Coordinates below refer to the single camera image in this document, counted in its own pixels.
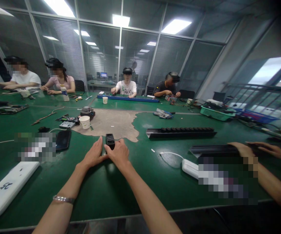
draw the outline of green basket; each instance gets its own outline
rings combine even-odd
[[[227,109],[228,111],[234,111],[232,114],[225,114],[216,110],[211,110],[209,108],[206,108],[204,106],[201,106],[201,114],[204,114],[206,116],[211,116],[214,119],[218,119],[221,121],[226,121],[230,117],[234,117],[236,115],[236,111],[234,109]]]

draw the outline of bracelet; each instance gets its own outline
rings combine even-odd
[[[65,198],[65,197],[61,197],[61,196],[57,196],[55,195],[53,197],[53,200],[57,200],[57,201],[62,201],[62,202],[67,202],[73,205],[73,203],[75,202],[74,198]]]

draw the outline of white t-shirt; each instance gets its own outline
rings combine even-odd
[[[28,73],[26,75],[22,75],[21,73],[14,73],[12,75],[12,79],[11,81],[15,81],[17,84],[22,85],[22,84],[28,84],[30,82],[34,82],[38,84],[38,87],[41,86],[41,80],[40,77],[32,72],[32,71],[28,71]]]
[[[116,85],[116,88],[120,90],[120,94],[132,95],[136,92],[136,83],[134,81],[130,81],[129,85],[127,86],[124,81],[119,81]]]

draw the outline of bottle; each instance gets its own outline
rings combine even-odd
[[[60,90],[62,91],[62,95],[64,98],[64,101],[69,101],[69,97],[68,97],[68,93],[67,93],[67,89],[64,85],[60,84]]]

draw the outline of computer monitor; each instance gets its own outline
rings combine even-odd
[[[106,72],[101,72],[101,77],[107,78],[107,73]]]

